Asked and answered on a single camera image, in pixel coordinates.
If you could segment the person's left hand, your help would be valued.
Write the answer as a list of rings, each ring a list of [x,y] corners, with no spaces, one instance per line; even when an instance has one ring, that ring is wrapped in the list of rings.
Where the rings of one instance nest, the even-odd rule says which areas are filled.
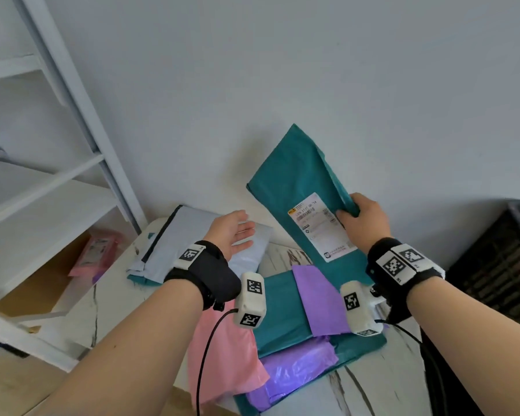
[[[215,218],[203,240],[218,247],[223,257],[230,261],[233,257],[231,256],[231,213]]]

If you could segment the person's right hand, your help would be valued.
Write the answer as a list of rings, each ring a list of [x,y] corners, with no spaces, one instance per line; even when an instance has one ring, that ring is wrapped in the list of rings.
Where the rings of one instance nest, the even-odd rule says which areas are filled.
[[[351,243],[365,255],[383,238],[391,238],[389,219],[380,204],[361,193],[350,194],[353,202],[359,207],[357,216],[360,227],[357,230],[346,230]]]

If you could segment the teal mailer with white label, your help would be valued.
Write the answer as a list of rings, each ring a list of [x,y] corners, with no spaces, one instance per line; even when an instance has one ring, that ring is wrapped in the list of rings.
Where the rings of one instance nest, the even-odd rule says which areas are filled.
[[[247,184],[287,234],[335,288],[355,280],[372,285],[367,258],[348,238],[336,211],[360,209],[322,150],[293,124]]]

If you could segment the person's left forearm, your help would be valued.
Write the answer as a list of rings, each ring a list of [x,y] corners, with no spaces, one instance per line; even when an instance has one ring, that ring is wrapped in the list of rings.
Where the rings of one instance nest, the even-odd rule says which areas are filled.
[[[202,311],[194,284],[167,281],[78,363],[34,416],[159,416]]]

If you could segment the person's right forearm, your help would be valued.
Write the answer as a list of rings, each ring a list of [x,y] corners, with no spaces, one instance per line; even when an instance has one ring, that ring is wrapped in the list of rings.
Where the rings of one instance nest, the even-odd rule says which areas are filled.
[[[520,416],[520,324],[441,277],[414,286],[407,305],[485,416]]]

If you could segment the grey mailer bag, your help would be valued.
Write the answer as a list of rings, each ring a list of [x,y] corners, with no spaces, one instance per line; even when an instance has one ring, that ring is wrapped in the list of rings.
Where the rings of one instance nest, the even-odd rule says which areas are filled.
[[[212,212],[180,205],[153,236],[146,247],[128,266],[126,275],[134,274],[163,282],[174,262],[195,241],[202,240],[218,215]],[[237,253],[229,261],[229,268],[241,277],[245,272],[256,272],[268,247],[273,229],[256,223],[251,248]]]

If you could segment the matte purple mailer bag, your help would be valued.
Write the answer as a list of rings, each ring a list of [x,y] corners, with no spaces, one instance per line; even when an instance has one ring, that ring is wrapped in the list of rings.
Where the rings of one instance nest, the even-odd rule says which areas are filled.
[[[314,265],[293,265],[292,273],[312,335],[351,334],[339,291]]]

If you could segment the teal mailer bag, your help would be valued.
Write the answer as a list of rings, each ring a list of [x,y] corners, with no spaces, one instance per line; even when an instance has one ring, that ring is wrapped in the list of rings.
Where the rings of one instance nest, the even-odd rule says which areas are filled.
[[[253,330],[261,359],[313,337],[292,271],[269,276],[264,279],[264,285],[267,313],[260,327]],[[387,344],[383,334],[331,335],[329,341],[339,359],[338,365],[356,361]]]
[[[158,287],[162,285],[162,282],[153,281],[151,279],[147,279],[145,277],[134,274],[128,274],[126,278],[132,281],[135,285],[140,286]]]
[[[233,396],[236,406],[241,416],[261,416],[263,411],[259,411],[248,401],[246,394],[236,394]]]

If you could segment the pink mailer bag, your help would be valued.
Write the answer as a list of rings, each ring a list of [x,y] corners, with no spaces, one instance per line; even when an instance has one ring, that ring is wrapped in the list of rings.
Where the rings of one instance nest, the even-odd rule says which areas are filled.
[[[223,314],[234,307],[229,302],[224,311],[204,310],[187,350],[188,388],[193,409],[203,354],[208,339]],[[204,405],[226,395],[254,391],[270,379],[258,358],[256,339],[251,329],[240,328],[226,316],[215,330],[203,367],[199,403]]]

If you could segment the glossy purple mailer bag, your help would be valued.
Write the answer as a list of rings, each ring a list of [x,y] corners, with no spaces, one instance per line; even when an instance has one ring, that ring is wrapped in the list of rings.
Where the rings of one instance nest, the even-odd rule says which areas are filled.
[[[321,376],[339,359],[329,336],[314,337],[260,359],[269,378],[246,393],[255,410],[263,412]]]

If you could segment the pink packet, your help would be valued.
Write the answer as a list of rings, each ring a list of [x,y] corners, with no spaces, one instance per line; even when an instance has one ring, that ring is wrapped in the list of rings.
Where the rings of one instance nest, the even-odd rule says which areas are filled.
[[[90,278],[96,283],[115,262],[120,239],[114,233],[91,236],[69,277]]]

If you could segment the dark plastic crate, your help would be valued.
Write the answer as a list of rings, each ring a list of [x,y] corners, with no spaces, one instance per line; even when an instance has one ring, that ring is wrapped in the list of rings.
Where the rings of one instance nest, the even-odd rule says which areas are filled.
[[[520,200],[506,203],[497,220],[449,268],[446,279],[520,324]]]

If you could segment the white shelf unit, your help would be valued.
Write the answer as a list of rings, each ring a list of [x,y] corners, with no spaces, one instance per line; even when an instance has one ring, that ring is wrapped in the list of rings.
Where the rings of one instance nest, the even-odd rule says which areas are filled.
[[[85,231],[147,224],[47,0],[0,0],[0,297]],[[0,316],[0,344],[68,372],[66,315],[35,335]]]

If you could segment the cardboard box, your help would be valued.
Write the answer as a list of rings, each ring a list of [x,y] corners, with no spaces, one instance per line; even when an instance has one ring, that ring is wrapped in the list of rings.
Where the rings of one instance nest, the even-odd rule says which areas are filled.
[[[26,280],[0,297],[0,316],[37,334],[43,324],[65,316],[89,291],[92,277],[71,277],[69,273],[90,240],[83,232]]]

